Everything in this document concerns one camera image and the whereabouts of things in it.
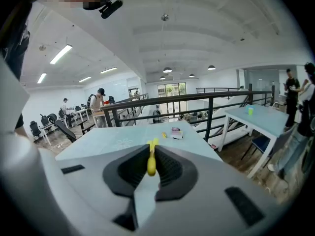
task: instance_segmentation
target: yellow toy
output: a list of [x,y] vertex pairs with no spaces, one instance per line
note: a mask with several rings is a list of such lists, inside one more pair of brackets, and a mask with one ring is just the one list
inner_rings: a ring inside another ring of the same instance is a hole
[[150,145],[150,157],[148,159],[147,171],[148,175],[153,177],[156,174],[156,159],[154,157],[154,147],[158,145],[158,138],[154,138],[153,141],[147,141],[147,144]]

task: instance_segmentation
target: blue chair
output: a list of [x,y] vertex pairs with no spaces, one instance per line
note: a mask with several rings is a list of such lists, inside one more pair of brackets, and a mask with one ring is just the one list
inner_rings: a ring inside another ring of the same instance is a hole
[[[269,163],[270,159],[272,158],[272,156],[281,148],[284,147],[285,143],[287,142],[287,140],[289,139],[289,137],[291,136],[293,130],[295,128],[295,125],[293,125],[288,131],[282,133],[276,140],[274,147],[272,148],[270,154],[268,155],[268,161],[265,163],[265,165],[263,166],[263,168],[265,168],[265,166]],[[243,160],[243,158],[245,157],[245,155],[250,151],[251,147],[254,145],[256,148],[255,150],[252,152],[252,155],[254,155],[255,151],[258,149],[261,153],[264,153],[265,150],[267,149],[267,146],[270,142],[270,139],[266,136],[259,136],[255,139],[252,139],[252,144],[250,145],[250,147],[247,149],[247,151],[245,152],[245,154],[242,156],[241,160]]]

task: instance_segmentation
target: black cap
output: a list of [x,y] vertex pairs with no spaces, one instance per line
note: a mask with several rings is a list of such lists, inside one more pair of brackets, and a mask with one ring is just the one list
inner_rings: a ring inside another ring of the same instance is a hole
[[100,88],[99,90],[97,90],[97,92],[99,92],[101,95],[105,96],[105,90],[103,88]]

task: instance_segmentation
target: window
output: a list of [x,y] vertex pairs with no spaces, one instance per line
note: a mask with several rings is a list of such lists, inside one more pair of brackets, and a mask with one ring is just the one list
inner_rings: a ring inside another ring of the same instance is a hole
[[[186,83],[172,83],[157,86],[159,97],[169,97],[186,94]],[[176,113],[180,111],[187,111],[187,102],[170,102],[160,104],[162,114]]]

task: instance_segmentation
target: black shirt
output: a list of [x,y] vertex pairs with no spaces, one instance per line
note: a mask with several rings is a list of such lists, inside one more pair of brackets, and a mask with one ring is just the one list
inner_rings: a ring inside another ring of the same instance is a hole
[[298,92],[295,92],[295,91],[292,91],[290,89],[290,87],[293,87],[293,88],[296,88],[296,89],[299,89],[300,88],[300,83],[298,81],[298,79],[287,79],[286,80],[286,88],[287,88],[287,99],[295,99],[297,100],[297,97],[298,97]]

